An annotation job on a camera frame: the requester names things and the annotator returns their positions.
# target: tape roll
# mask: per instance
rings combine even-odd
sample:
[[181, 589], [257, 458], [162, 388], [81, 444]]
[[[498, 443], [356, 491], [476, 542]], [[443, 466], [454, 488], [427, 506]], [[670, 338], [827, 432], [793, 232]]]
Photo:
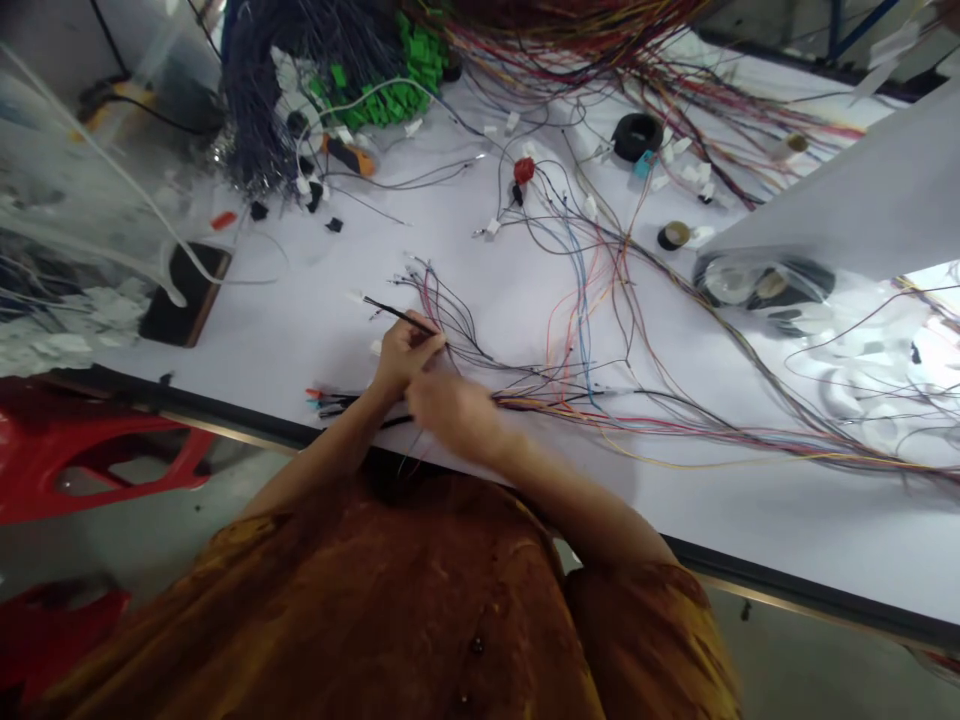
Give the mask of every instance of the tape roll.
[[624, 115], [613, 131], [613, 152], [635, 163], [645, 152], [657, 152], [663, 143], [663, 125], [652, 115]]
[[679, 250], [689, 240], [690, 228], [678, 220], [667, 223], [657, 233], [657, 243], [664, 250]]

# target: white panel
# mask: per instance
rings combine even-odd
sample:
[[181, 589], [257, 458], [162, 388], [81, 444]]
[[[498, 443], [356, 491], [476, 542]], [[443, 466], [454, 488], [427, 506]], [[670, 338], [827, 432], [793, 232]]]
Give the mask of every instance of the white panel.
[[705, 251], [794, 245], [874, 280], [960, 257], [960, 79], [890, 115]]

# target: white cable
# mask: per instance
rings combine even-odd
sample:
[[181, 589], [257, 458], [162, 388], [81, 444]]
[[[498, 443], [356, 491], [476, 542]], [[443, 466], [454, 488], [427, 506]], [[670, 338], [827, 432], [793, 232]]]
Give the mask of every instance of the white cable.
[[[193, 251], [193, 248], [190, 247], [186, 240], [180, 237], [180, 234], [177, 232], [176, 228], [173, 227], [166, 215], [163, 214], [163, 211], [153, 201], [153, 198], [150, 197], [150, 194], [147, 193], [147, 191], [144, 190], [143, 187], [141, 187], [140, 184], [134, 180], [130, 174], [127, 173], [127, 171], [124, 170], [119, 163], [117, 163], [116, 160], [110, 157], [106, 150], [100, 147], [100, 144], [93, 139], [93, 136], [87, 131], [87, 129], [60, 103], [60, 101], [57, 99], [57, 96], [54, 95], [50, 88], [47, 87], [46, 83], [44, 83], [43, 80], [41, 80], [36, 73], [34, 73], [33, 70], [31, 70], [30, 67], [23, 60], [21, 60], [13, 50], [10, 49], [9, 45], [7, 45], [5, 42], [0, 42], [0, 49], [3, 49], [7, 57], [13, 61], [13, 64], [16, 65], [20, 71], [27, 76], [27, 79], [33, 83], [38, 91], [40, 91], [40, 94], [46, 98], [47, 102], [49, 102], [56, 109], [56, 111], [63, 116], [67, 123], [74, 130], [76, 130], [81, 137], [83, 137], [83, 139], [89, 143], [90, 147], [93, 148], [93, 150], [101, 158], [103, 158], [104, 161], [106, 161], [106, 163], [114, 170], [114, 172], [123, 178], [130, 188], [143, 199], [147, 206], [157, 216], [157, 219], [161, 222], [161, 224], [163, 224], [164, 228], [166, 228], [167, 232], [170, 233], [173, 239], [177, 241], [177, 244], [180, 245], [180, 247], [186, 253], [187, 257], [190, 258], [190, 261], [197, 268], [197, 272], [199, 272], [205, 280], [213, 283], [214, 285], [269, 285], [279, 280], [279, 277], [272, 278], [270, 280], [219, 280], [211, 276], [210, 273], [207, 272], [207, 269], [203, 266], [203, 263], [200, 262], [200, 258], [197, 257], [196, 253]], [[164, 273], [164, 276], [169, 277], [168, 273], [169, 270]], [[173, 287], [172, 281], [170, 283], [170, 287], [164, 287], [164, 289], [167, 291], [167, 294], [170, 295], [170, 300], [174, 305], [177, 305], [178, 307], [186, 306], [186, 298], [184, 298], [183, 295], [175, 287]]]

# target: black wire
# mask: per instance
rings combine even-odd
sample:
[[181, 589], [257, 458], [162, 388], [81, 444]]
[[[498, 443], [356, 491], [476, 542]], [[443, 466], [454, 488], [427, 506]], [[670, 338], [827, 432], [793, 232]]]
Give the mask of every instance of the black wire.
[[110, 27], [107, 25], [103, 13], [100, 12], [100, 6], [97, 4], [97, 0], [90, 0], [90, 7], [93, 8], [93, 12], [97, 16], [97, 22], [100, 23], [100, 29], [103, 31], [103, 37], [106, 38], [107, 44], [110, 46], [111, 52], [113, 52], [113, 57], [117, 61], [122, 80], [129, 80], [133, 75], [130, 73], [130, 69], [126, 63], [123, 62], [123, 56], [120, 54], [120, 50], [113, 40], [113, 34], [110, 32]]
[[147, 105], [144, 105], [142, 102], [138, 100], [134, 100], [133, 98], [128, 98], [124, 95], [108, 95], [104, 99], [104, 104], [112, 103], [112, 102], [125, 102], [130, 105], [136, 105], [138, 108], [143, 110], [145, 113], [152, 115], [157, 120], [160, 120], [161, 122], [165, 122], [170, 127], [176, 128], [177, 130], [182, 130], [183, 132], [189, 133], [191, 135], [212, 135], [213, 133], [220, 132], [221, 126], [219, 125], [217, 127], [208, 128], [206, 130], [198, 130], [197, 128], [191, 128], [191, 127], [187, 127], [186, 125], [181, 125], [176, 120], [171, 120], [165, 115], [161, 115], [153, 108], [148, 107]]
[[193, 10], [193, 14], [197, 17], [197, 25], [200, 26], [200, 29], [203, 30], [203, 34], [207, 38], [207, 42], [210, 43], [210, 49], [213, 50], [214, 55], [217, 56], [217, 60], [221, 63], [223, 58], [220, 56], [220, 51], [217, 50], [216, 44], [213, 42], [213, 38], [210, 36], [210, 33], [207, 31], [207, 26], [203, 23], [203, 15], [200, 14], [200, 11], [197, 10], [197, 6], [193, 4], [193, 0], [187, 0], [187, 4], [190, 6], [190, 9]]

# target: gray floor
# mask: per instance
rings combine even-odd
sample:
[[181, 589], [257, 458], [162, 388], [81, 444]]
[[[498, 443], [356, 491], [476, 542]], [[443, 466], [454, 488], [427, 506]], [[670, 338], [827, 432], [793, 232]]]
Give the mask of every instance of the gray floor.
[[[216, 474], [170, 492], [64, 518], [0, 527], [0, 600], [48, 580], [106, 572], [142, 604], [190, 566], [288, 458], [219, 441]], [[575, 563], [561, 547], [565, 564]], [[751, 720], [960, 719], [960, 688], [921, 668], [900, 646], [708, 589], [744, 687]]]

